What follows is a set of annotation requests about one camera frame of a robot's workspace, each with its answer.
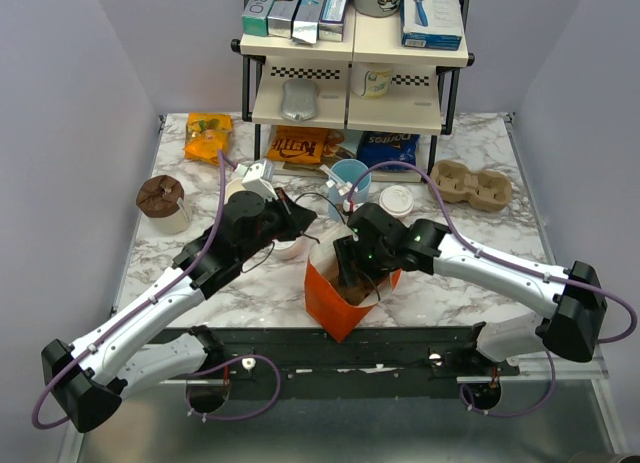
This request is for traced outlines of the separated brown pulp carrier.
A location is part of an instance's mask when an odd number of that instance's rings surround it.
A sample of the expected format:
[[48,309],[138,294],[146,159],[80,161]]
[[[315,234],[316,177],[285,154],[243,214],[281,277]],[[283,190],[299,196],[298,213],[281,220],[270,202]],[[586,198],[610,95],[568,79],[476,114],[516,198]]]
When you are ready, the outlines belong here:
[[368,280],[359,279],[353,287],[338,284],[335,289],[340,297],[351,306],[360,306],[371,294],[374,295],[376,301],[380,300],[378,288]]

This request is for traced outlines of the orange paper bag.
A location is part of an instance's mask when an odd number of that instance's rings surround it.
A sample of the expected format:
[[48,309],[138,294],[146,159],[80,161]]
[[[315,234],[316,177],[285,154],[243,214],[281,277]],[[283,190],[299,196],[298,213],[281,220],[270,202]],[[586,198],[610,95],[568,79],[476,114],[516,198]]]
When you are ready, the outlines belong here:
[[380,302],[388,300],[398,285],[402,272],[396,271],[378,280],[380,300],[369,295],[360,306],[351,306],[336,292],[338,263],[333,242],[347,236],[345,224],[336,223],[309,250],[304,280],[305,307],[337,342],[342,342],[361,320]]

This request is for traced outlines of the kraft paper cup stack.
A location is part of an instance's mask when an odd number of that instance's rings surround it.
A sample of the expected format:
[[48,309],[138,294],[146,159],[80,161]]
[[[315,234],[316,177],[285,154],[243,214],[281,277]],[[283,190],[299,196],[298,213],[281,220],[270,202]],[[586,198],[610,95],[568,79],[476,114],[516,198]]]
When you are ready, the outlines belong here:
[[229,183],[226,184],[225,187],[225,198],[224,198],[224,204],[227,204],[229,199],[238,192],[241,191],[245,191],[246,188],[243,185],[243,179],[242,178],[236,178],[231,180]]

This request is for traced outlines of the single kraft paper cup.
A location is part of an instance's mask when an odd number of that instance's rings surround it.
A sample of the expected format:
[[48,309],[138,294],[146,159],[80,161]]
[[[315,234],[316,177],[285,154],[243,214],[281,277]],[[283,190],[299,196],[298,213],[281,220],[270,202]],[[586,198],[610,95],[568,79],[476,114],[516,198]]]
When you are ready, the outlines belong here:
[[389,212],[389,214],[395,218],[398,218],[400,220],[405,220],[410,214],[410,211],[405,211],[405,212]]

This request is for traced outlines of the single white cup lid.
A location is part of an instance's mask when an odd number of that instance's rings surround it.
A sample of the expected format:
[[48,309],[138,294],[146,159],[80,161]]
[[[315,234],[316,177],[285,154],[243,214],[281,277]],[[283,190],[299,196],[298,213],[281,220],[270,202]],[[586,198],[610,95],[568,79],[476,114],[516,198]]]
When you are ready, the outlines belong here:
[[381,191],[378,203],[388,214],[389,212],[412,212],[414,198],[405,186],[392,185]]

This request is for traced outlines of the brown pulp cup carrier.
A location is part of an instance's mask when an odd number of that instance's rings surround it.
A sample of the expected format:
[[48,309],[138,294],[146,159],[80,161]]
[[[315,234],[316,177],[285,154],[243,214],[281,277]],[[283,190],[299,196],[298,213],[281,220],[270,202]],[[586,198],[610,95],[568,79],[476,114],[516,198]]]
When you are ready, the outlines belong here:
[[474,172],[452,160],[438,161],[430,178],[448,203],[466,202],[474,209],[495,213],[512,198],[512,183],[507,176],[492,170]]

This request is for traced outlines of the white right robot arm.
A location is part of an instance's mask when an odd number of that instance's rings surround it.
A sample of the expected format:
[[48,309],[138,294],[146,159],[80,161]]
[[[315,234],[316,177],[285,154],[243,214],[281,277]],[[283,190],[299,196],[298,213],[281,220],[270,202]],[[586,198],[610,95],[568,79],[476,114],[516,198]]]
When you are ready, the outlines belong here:
[[333,246],[345,288],[398,270],[421,272],[464,280],[529,308],[526,315],[479,325],[459,353],[471,374],[543,350],[578,363],[594,355],[607,304],[596,270],[584,262],[564,268],[474,247],[447,225],[429,219],[405,225],[373,203],[349,216],[345,236]]

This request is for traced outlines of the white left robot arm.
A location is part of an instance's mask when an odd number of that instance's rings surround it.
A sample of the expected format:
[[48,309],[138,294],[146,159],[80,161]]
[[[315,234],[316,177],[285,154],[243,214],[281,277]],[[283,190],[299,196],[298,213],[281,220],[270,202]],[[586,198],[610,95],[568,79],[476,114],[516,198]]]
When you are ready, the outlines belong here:
[[283,189],[268,197],[240,191],[221,199],[213,225],[187,243],[172,265],[137,300],[95,330],[41,351],[45,389],[64,422],[87,433],[106,422],[135,389],[187,373],[214,376],[220,351],[191,330],[153,350],[146,344],[177,317],[205,302],[242,273],[243,265],[276,241],[294,241],[316,220]]

